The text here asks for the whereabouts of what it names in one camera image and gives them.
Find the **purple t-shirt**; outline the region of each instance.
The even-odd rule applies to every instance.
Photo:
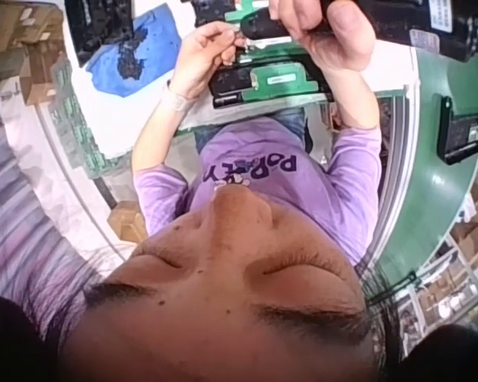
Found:
[[[329,170],[303,143],[268,117],[224,127],[200,154],[192,185],[165,165],[135,176],[149,235],[178,216],[200,209],[217,187],[239,184],[315,221],[353,265],[365,255],[378,218],[381,131],[346,129],[333,147]]]

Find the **white wristband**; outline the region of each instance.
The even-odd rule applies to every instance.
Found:
[[[187,99],[181,95],[173,93],[168,88],[168,85],[165,85],[158,106],[166,107],[174,111],[181,111],[186,114],[193,106],[193,103],[194,101],[192,99]]]

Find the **hand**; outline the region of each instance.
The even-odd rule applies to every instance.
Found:
[[[197,28],[182,41],[170,90],[187,99],[197,98],[217,67],[231,65],[236,47],[244,43],[235,27],[225,22],[215,21]]]
[[[269,13],[284,23],[324,74],[343,69],[360,72],[374,51],[374,28],[351,0],[330,3],[327,20],[335,37],[308,32],[323,20],[321,0],[269,0]]]

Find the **jeans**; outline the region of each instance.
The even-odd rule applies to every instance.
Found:
[[[305,131],[307,130],[307,124],[306,115],[302,107],[284,109],[264,116],[272,118],[282,124],[287,128],[287,130],[299,138],[303,144],[305,144]],[[199,127],[196,129],[194,131],[194,139],[197,143],[197,152],[200,154],[207,142],[210,141],[219,132],[219,130],[227,125],[228,123],[226,125]]]

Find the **forearm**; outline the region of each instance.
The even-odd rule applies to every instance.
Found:
[[[163,101],[156,107],[136,140],[131,165],[133,173],[162,164],[185,113]]]
[[[323,71],[340,118],[346,126],[369,130],[379,126],[379,106],[375,94],[360,72],[342,69]]]

